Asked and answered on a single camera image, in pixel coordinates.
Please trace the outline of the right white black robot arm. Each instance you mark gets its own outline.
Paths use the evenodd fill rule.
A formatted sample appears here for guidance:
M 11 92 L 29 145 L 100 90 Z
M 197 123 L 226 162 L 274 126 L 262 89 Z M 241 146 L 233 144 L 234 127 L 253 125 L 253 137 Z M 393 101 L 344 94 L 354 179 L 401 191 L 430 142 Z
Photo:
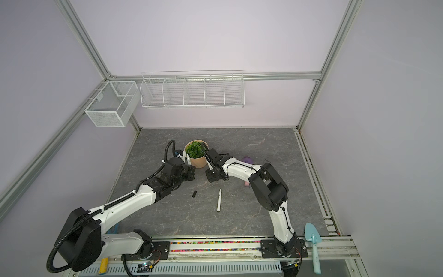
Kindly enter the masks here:
M 296 235 L 287 212 L 288 186 L 270 163 L 249 164 L 229 154 L 219 154 L 215 149 L 207 150 L 205 159 L 209 166 L 205 171 L 209 182 L 227 181 L 231 177 L 246 181 L 257 201 L 269 212 L 274 237 L 274 250 L 269 253 L 278 257 L 308 256 L 304 240 Z

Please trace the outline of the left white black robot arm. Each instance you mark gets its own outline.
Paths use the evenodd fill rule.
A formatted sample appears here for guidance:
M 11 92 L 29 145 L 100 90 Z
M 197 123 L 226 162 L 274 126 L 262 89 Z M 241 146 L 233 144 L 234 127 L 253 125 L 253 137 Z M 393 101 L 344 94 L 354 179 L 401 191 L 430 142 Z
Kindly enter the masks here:
M 195 170 L 195 166 L 187 165 L 180 157 L 171 158 L 124 196 L 90 210 L 72 211 L 48 255 L 47 271 L 82 271 L 97 260 L 116 255 L 153 259 L 158 250 L 144 231 L 136 229 L 123 234 L 108 231 L 136 211 L 159 202 L 183 182 L 193 181 Z

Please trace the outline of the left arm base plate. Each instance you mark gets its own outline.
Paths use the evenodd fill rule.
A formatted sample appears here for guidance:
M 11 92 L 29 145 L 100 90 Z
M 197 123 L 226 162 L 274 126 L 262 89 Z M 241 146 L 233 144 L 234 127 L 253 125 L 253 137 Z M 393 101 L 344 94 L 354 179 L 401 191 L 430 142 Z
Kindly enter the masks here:
M 167 260 L 170 246 L 171 243 L 169 241 L 154 241 L 149 244 L 144 243 L 135 254 L 125 256 L 126 259 L 130 261 Z

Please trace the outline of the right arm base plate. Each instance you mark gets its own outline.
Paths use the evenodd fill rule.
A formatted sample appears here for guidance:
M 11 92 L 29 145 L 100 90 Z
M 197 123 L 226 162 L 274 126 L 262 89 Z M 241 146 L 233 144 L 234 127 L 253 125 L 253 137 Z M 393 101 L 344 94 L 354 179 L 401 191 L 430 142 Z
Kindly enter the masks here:
M 276 238 L 261 240 L 259 251 L 263 258 L 306 258 L 308 251 L 303 239 L 292 238 L 288 243 L 282 243 Z

